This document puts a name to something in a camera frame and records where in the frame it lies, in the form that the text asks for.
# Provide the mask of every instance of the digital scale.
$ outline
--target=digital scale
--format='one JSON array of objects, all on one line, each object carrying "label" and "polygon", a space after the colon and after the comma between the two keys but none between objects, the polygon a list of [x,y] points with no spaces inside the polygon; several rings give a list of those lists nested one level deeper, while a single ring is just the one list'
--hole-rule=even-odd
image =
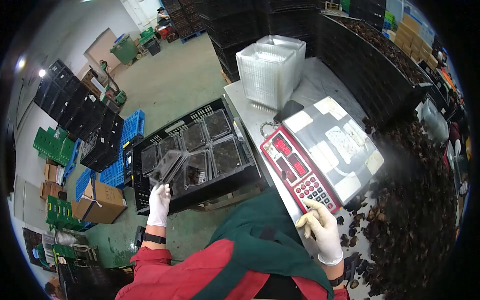
[{"label": "digital scale", "polygon": [[283,120],[260,149],[303,213],[306,198],[335,213],[384,162],[365,131],[331,97]]}]

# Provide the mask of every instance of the black phone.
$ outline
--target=black phone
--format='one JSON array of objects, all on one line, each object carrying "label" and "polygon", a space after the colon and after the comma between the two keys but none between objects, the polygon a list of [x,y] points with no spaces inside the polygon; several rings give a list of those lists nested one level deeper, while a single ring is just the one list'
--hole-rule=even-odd
[{"label": "black phone", "polygon": [[286,118],[296,114],[303,109],[303,105],[297,101],[290,100],[285,106],[273,117],[273,120],[277,123],[281,123]]}]

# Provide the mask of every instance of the concrete floor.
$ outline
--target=concrete floor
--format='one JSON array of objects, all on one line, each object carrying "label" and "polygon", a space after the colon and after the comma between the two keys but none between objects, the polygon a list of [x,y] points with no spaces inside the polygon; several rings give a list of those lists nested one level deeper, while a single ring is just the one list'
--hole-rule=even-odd
[{"label": "concrete floor", "polygon": [[[220,64],[207,33],[182,44],[161,42],[161,52],[147,55],[129,68],[114,70],[115,81],[128,100],[120,115],[127,118],[135,110],[145,113],[144,136],[169,121],[213,100],[226,85]],[[85,167],[77,164],[67,180],[68,200],[75,195],[75,182]],[[128,209],[112,225],[98,224],[86,231],[90,245],[97,245],[104,267],[129,265],[135,253],[133,238],[146,216],[135,213],[133,190],[125,189]],[[183,211],[168,217],[167,247],[174,263],[203,249],[217,225],[232,208],[208,213]]]}]

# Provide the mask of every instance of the white glove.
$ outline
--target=white glove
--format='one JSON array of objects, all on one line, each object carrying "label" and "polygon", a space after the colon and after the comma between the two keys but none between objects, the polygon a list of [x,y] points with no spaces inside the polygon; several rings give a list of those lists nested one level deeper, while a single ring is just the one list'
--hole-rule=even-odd
[{"label": "white glove", "polygon": [[343,251],[335,217],[322,203],[310,199],[303,200],[303,203],[312,207],[312,210],[301,216],[295,227],[305,226],[306,238],[309,238],[312,232],[315,234],[315,241],[320,250],[318,260],[321,263],[338,264],[343,259]]},{"label": "white glove", "polygon": [[167,227],[167,215],[170,208],[170,186],[156,185],[150,193],[150,214],[147,225]]}]

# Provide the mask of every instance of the red jacket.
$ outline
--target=red jacket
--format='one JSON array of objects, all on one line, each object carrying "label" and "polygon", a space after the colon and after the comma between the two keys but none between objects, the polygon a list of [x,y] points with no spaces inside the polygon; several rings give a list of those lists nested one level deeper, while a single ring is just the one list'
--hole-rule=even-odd
[{"label": "red jacket", "polygon": [[[205,287],[229,262],[233,242],[219,240],[197,252],[181,264],[170,265],[169,250],[142,247],[131,261],[135,278],[117,294],[116,300],[190,299]],[[267,281],[269,274],[249,270],[226,299],[251,300]],[[306,299],[326,299],[327,292],[318,283],[292,277]],[[346,288],[334,290],[335,300],[349,299]]]}]

